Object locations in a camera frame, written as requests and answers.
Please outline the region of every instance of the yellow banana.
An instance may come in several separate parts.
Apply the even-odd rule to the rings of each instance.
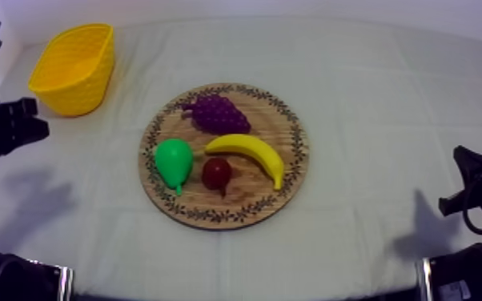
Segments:
[[[284,162],[269,144],[249,134],[226,134],[206,145],[206,153],[240,153],[254,158],[275,182],[276,191],[282,188]]]

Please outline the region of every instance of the white tablecloth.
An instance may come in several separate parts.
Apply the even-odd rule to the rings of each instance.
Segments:
[[[116,30],[104,103],[46,108],[50,137],[0,158],[0,251],[73,267],[81,293],[162,300],[301,300],[415,284],[413,262],[480,240],[437,199],[461,189],[452,149],[482,153],[482,43],[323,19],[163,22]],[[26,49],[2,99],[44,45]],[[279,96],[311,144],[307,177],[277,215],[239,231],[158,211],[137,170],[166,102],[211,82]],[[482,214],[473,221],[482,227]]]

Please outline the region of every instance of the plastic pear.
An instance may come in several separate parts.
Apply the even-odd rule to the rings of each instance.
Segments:
[[[181,195],[181,186],[192,169],[192,150],[182,139],[168,139],[157,146],[155,165],[170,189]]]

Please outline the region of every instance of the cable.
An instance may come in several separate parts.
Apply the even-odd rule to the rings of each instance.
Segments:
[[[475,188],[476,184],[478,183],[478,181],[475,181],[470,188],[468,189],[465,189],[466,191],[466,196],[465,196],[465,200],[464,200],[464,209],[462,210],[463,214],[464,214],[464,221],[465,221],[465,226],[467,226],[467,228],[469,228],[469,230],[474,233],[474,234],[477,234],[477,235],[482,235],[482,229],[476,227],[475,225],[472,224],[471,222],[471,219],[469,218],[469,207],[468,207],[468,204],[469,204],[469,197],[471,196],[471,191],[473,190],[473,188]]]

